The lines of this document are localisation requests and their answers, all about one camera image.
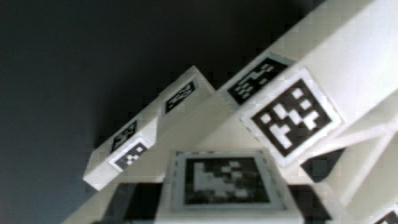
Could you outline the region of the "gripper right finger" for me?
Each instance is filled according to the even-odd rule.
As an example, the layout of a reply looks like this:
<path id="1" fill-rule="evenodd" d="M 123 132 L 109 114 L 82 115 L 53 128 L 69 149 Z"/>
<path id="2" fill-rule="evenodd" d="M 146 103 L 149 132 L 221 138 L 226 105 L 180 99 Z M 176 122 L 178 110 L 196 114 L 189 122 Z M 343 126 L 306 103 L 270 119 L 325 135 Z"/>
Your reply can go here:
<path id="1" fill-rule="evenodd" d="M 327 224 L 332 220 L 320 197 L 309 185 L 290 185 L 295 204 L 304 216 L 304 224 Z"/>

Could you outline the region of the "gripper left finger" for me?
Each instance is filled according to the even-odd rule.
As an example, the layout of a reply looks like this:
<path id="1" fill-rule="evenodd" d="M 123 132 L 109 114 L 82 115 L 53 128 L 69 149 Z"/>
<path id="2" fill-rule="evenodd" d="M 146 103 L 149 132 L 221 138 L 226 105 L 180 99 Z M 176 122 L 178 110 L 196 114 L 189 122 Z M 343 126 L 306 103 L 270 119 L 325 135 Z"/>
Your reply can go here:
<path id="1" fill-rule="evenodd" d="M 121 183 L 101 219 L 93 224 L 155 224 L 162 183 Z"/>

